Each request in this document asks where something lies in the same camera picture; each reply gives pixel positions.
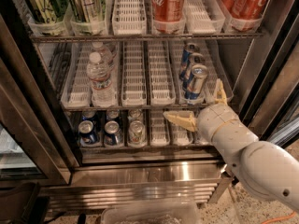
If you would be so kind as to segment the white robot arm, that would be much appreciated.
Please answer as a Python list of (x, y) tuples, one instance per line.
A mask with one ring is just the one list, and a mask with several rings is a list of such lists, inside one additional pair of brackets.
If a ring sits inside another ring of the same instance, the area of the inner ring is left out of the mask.
[(225, 101), (198, 114), (165, 111), (173, 124), (198, 132), (221, 154), (244, 189), (263, 201), (277, 200), (299, 212), (299, 161), (285, 149), (261, 141)]

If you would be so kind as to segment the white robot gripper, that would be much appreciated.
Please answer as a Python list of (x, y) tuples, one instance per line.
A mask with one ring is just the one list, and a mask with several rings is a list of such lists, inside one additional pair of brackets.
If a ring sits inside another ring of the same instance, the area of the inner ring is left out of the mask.
[(197, 120), (192, 111), (164, 111), (163, 115), (169, 122), (190, 132), (196, 132), (198, 128), (200, 135), (211, 142), (213, 135), (222, 125), (231, 120), (239, 120), (238, 115), (227, 105), (226, 92), (219, 78), (216, 80), (213, 97), (216, 104), (201, 110)]

